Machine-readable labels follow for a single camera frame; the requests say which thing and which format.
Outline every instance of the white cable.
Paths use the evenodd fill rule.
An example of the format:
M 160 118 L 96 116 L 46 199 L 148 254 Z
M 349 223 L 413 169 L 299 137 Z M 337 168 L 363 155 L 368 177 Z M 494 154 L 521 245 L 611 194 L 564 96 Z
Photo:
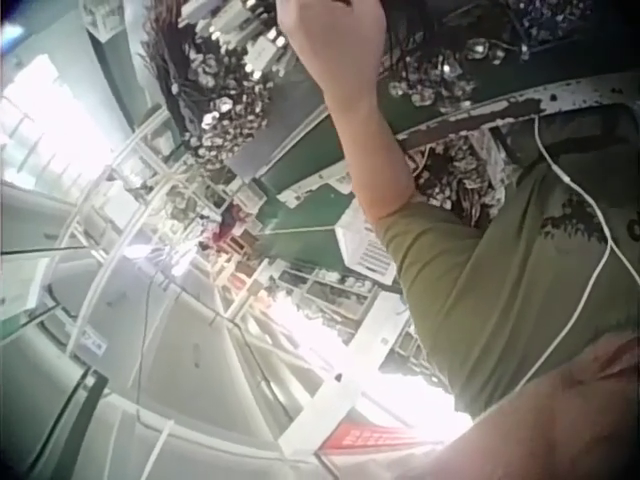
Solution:
M 589 280 L 589 283 L 587 284 L 587 288 L 585 289 L 584 293 L 582 294 L 582 298 L 580 299 L 580 302 L 578 303 L 578 307 L 576 308 L 576 311 L 571 316 L 571 319 L 569 320 L 567 325 L 564 327 L 564 329 L 560 332 L 560 334 L 557 336 L 557 338 L 553 341 L 553 343 L 549 346 L 547 351 L 544 352 L 542 357 L 540 357 L 540 359 L 536 362 L 536 364 L 529 371 L 529 373 L 527 373 L 525 375 L 525 377 L 522 379 L 520 384 L 516 387 L 516 391 L 520 390 L 529 381 L 529 379 L 538 371 L 538 368 L 540 368 L 540 366 L 549 357 L 549 355 L 551 355 L 551 353 L 555 350 L 555 348 L 558 346 L 558 344 L 564 339 L 564 337 L 567 335 L 569 330 L 571 330 L 571 328 L 573 327 L 573 325 L 577 321 L 578 317 L 582 313 L 584 305 L 587 302 L 587 299 L 589 298 L 589 294 L 591 293 L 591 290 L 593 289 L 593 285 L 595 284 L 596 279 L 598 278 L 598 275 L 600 275 L 600 272 L 604 268 L 605 263 L 609 259 L 609 255 L 611 254 L 612 250 L 620 258 L 620 260 L 622 260 L 622 263 L 624 264 L 625 267 L 627 267 L 627 269 L 629 270 L 629 272 L 631 273 L 631 275 L 635 279 L 636 283 L 640 287 L 640 276 L 638 275 L 638 272 L 635 271 L 635 269 L 631 266 L 631 263 L 629 262 L 629 260 L 627 260 L 627 258 L 624 256 L 624 254 L 620 251 L 618 246 L 613 241 L 613 237 L 611 235 L 611 230 L 609 229 L 609 225 L 607 225 L 607 221 L 605 220 L 604 214 L 600 210 L 600 207 L 598 207 L 598 204 L 595 202 L 595 200 L 593 198 L 591 198 L 589 196 L 589 194 L 587 194 L 587 192 L 585 192 L 579 185 L 577 185 L 576 183 L 574 183 L 573 180 L 571 180 L 571 177 L 569 177 L 569 175 L 567 175 L 553 161 L 553 159 L 551 158 L 551 156 L 549 155 L 547 150 L 544 148 L 544 145 L 542 144 L 542 140 L 540 140 L 540 117 L 535 117 L 534 127 L 533 128 L 534 128 L 534 134 L 535 134 L 535 138 L 536 138 L 536 143 L 538 144 L 538 148 L 540 149 L 540 153 L 542 153 L 544 158 L 547 160 L 547 163 L 549 163 L 549 165 L 551 166 L 551 169 L 556 173 L 556 175 L 558 175 L 558 177 L 560 177 L 560 179 L 564 183 L 566 183 L 569 187 L 571 187 L 576 192 L 578 192 L 587 201 L 587 203 L 589 205 L 591 205 L 591 207 L 595 211 L 596 216 L 598 217 L 598 220 L 600 221 L 600 225 L 602 226 L 602 230 L 603 230 L 603 232 L 605 234 L 605 237 L 607 238 L 607 247 L 605 249 L 604 255 L 602 256 L 602 260 L 600 260 L 600 263 L 598 263 L 598 266 L 593 271 L 593 275 L 591 275 L 591 279 Z
M 173 427 L 173 424 L 174 424 L 174 421 L 169 420 L 167 424 L 164 426 L 164 429 L 160 434 L 160 438 L 158 438 L 158 441 L 156 442 L 156 446 L 153 447 L 153 451 L 149 456 L 149 460 L 147 460 L 147 464 L 144 467 L 144 471 L 142 472 L 142 477 L 140 477 L 140 480 L 147 480 L 147 477 L 149 476 L 149 474 L 151 473 L 151 469 L 153 468 L 153 464 L 158 458 L 158 455 L 160 455 L 160 450 L 162 450 L 162 445 L 164 445 L 165 440 L 169 436 L 169 432 L 171 431 L 171 427 Z

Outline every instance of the shopper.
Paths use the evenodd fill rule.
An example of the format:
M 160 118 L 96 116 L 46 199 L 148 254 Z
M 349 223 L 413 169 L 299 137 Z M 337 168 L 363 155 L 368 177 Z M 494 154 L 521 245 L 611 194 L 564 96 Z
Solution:
M 628 452 L 621 446 L 637 445 L 632 442 L 637 442 L 638 414 L 633 345 L 640 293 L 615 255 L 604 264 L 575 324 L 545 356 L 578 311 L 607 250 L 594 209 L 551 170 L 541 151 L 484 232 L 420 202 L 404 154 L 378 109 L 386 26 L 379 0 L 280 0 L 278 16 L 323 91 L 354 193 L 397 264 L 416 331 L 458 408 L 479 417 L 531 374 L 539 379 L 481 420 L 466 437 L 475 440 L 461 439 L 465 448 L 452 445 L 470 459 L 469 470 L 458 460 L 452 468 L 459 470 L 428 478 L 605 478 L 581 468 L 613 471 L 621 463 L 613 448 Z M 541 143 L 548 140 L 547 128 L 543 124 Z M 613 130 L 615 141 L 587 152 L 588 143 L 582 142 L 581 154 L 559 154 L 555 160 L 600 205 L 637 272 L 637 125 L 625 118 Z M 581 353 L 590 361 L 575 360 Z M 561 380 L 576 389 L 565 395 Z M 548 395 L 534 394 L 535 385 Z M 511 415 L 519 419 L 517 432 L 501 420 Z M 572 431 L 581 436 L 568 438 Z M 495 441 L 483 445 L 478 436 Z M 539 444 L 528 443 L 534 436 L 541 437 Z M 611 441 L 597 441 L 605 437 Z M 507 448 L 516 447 L 509 443 L 514 441 L 520 442 L 518 455 Z M 538 461 L 525 462 L 528 454 Z M 491 467 L 484 476 L 472 473 L 481 461 Z M 540 465 L 545 461 L 548 468 Z

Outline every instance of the skin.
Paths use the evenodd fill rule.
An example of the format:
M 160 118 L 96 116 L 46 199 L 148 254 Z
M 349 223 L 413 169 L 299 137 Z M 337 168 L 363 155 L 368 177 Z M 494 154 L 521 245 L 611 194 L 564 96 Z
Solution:
M 379 0 L 279 0 L 277 8 L 283 32 L 322 89 L 354 193 L 375 225 L 416 193 L 378 108 L 386 27 Z M 401 478 L 615 479 L 638 448 L 638 345 L 633 333 L 603 337 Z

